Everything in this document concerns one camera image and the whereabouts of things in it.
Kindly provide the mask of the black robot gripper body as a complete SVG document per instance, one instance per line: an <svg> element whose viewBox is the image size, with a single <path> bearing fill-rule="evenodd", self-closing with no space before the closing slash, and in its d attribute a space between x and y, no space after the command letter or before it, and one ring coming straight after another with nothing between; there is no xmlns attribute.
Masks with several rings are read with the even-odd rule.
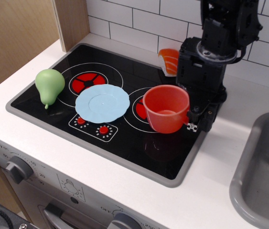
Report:
<svg viewBox="0 0 269 229"><path fill-rule="evenodd" d="M187 38L182 43L176 83L189 94L189 124L198 131L209 132L217 113L227 99L223 78L226 67L207 63L198 54L200 38Z"/></svg>

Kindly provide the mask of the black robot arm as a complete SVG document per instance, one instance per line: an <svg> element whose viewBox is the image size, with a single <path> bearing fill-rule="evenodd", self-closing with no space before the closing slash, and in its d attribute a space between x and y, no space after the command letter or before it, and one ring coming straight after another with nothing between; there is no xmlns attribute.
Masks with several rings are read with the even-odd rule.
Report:
<svg viewBox="0 0 269 229"><path fill-rule="evenodd" d="M189 94L187 128L208 132L227 98L226 66L242 60L263 27L257 0L203 0L200 6L203 34L182 43L176 83Z"/></svg>

